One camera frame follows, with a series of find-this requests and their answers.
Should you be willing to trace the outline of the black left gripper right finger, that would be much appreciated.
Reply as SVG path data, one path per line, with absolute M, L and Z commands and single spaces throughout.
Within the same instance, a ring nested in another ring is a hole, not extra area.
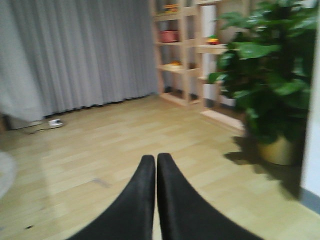
M 258 240 L 211 206 L 187 181 L 172 156 L 157 156 L 157 205 L 164 240 Z

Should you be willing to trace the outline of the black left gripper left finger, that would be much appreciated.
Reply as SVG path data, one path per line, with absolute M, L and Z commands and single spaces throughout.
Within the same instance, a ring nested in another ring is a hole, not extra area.
M 143 155 L 116 200 L 70 240 L 151 240 L 155 211 L 155 158 Z

